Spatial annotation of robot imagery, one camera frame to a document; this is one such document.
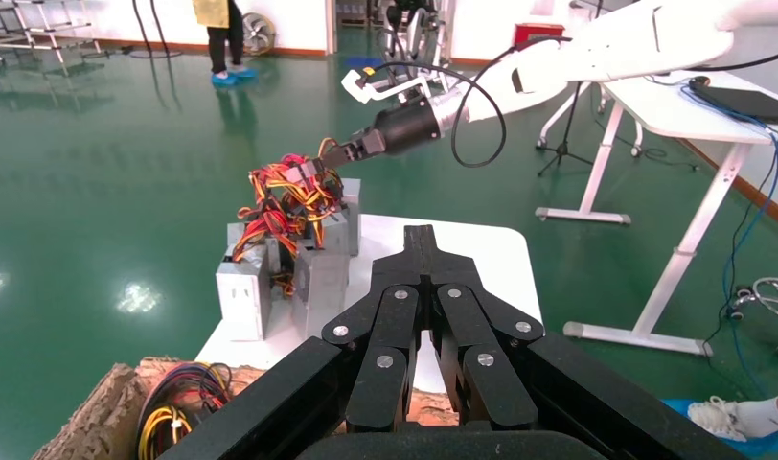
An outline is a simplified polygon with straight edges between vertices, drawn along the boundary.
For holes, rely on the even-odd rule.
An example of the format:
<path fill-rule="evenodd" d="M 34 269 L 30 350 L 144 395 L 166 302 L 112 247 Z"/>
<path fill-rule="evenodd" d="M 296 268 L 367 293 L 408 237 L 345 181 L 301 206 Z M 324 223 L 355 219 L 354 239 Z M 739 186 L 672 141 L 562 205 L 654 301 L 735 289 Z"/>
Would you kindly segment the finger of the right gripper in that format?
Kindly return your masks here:
<path fill-rule="evenodd" d="M 348 141 L 325 152 L 326 162 L 357 162 L 384 153 L 384 136 L 374 128 L 354 134 Z"/>
<path fill-rule="evenodd" d="M 385 146 L 379 141 L 356 139 L 334 146 L 328 151 L 328 168 L 337 169 L 348 163 L 363 161 L 384 152 Z"/>

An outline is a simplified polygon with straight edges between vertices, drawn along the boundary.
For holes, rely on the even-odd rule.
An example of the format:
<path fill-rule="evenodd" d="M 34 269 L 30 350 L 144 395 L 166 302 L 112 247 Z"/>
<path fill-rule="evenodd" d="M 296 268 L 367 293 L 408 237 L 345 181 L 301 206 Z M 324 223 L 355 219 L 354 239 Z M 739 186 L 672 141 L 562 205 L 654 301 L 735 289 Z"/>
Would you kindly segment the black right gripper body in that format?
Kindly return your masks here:
<path fill-rule="evenodd" d="M 376 115 L 366 132 L 366 151 L 395 155 L 441 136 L 430 100 L 419 97 L 407 105 L 384 109 Z"/>

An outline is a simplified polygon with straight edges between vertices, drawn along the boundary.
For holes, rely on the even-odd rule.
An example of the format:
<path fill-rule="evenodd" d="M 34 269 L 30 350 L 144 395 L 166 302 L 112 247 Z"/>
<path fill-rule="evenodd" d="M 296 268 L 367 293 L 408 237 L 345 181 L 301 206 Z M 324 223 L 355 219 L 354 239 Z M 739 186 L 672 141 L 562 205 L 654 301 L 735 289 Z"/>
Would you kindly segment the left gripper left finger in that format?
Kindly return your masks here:
<path fill-rule="evenodd" d="M 390 431 L 405 417 L 426 299 L 427 228 L 372 264 L 369 291 L 279 360 L 166 459 L 297 459 L 340 425 Z"/>

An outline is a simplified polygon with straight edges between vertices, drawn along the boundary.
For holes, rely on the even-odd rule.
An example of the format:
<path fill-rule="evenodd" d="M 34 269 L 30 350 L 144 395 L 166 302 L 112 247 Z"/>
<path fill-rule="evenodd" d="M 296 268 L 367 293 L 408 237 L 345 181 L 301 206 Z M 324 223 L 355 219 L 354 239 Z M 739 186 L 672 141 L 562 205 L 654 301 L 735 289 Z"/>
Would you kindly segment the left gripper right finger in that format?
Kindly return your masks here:
<path fill-rule="evenodd" d="M 421 278 L 446 390 L 462 421 L 557 431 L 605 459 L 736 459 L 739 453 L 483 286 L 473 259 L 421 228 Z"/>

